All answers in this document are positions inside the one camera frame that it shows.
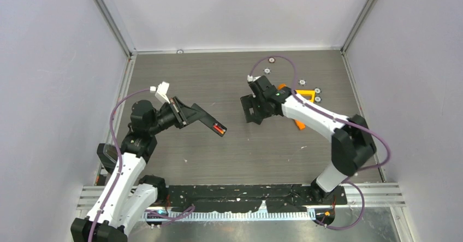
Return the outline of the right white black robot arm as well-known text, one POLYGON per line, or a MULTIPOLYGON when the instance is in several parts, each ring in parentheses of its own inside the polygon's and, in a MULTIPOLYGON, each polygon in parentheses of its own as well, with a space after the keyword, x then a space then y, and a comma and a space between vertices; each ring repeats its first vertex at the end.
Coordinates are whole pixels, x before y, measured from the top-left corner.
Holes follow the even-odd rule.
POLYGON ((312 198, 319 204, 332 199, 334 189, 353 176, 376 153, 377 148, 360 115, 347 117, 330 112, 289 87, 278 89, 265 76, 248 76, 252 93, 241 97, 248 123, 261 124, 272 116, 302 122, 331 143, 331 159, 311 183, 312 198))

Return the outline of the black remote control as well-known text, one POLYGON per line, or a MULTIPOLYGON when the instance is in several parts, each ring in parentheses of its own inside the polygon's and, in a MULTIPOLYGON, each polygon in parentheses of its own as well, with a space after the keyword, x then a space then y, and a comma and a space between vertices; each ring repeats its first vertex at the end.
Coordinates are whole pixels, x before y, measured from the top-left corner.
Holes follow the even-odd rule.
POLYGON ((216 120, 212 115, 205 111, 202 107, 197 104, 193 104, 191 108, 195 111, 193 120, 200 121, 207 128, 212 130, 218 136, 223 137, 227 132, 227 128, 216 120))

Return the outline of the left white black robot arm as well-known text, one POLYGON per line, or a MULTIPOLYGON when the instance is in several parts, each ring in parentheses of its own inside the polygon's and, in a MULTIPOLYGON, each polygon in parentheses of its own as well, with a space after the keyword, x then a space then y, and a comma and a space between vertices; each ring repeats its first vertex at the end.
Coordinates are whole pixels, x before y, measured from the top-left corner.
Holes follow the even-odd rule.
POLYGON ((197 104, 184 105, 177 97, 160 109, 148 100, 132 106, 129 131, 116 145, 117 162, 110 179, 86 217, 76 218, 70 228, 74 241, 127 241, 134 226, 150 205, 167 201, 163 178, 145 175, 137 188, 136 179, 146 167, 157 145, 156 135, 170 127, 182 129, 196 121, 224 136, 227 129, 197 104))

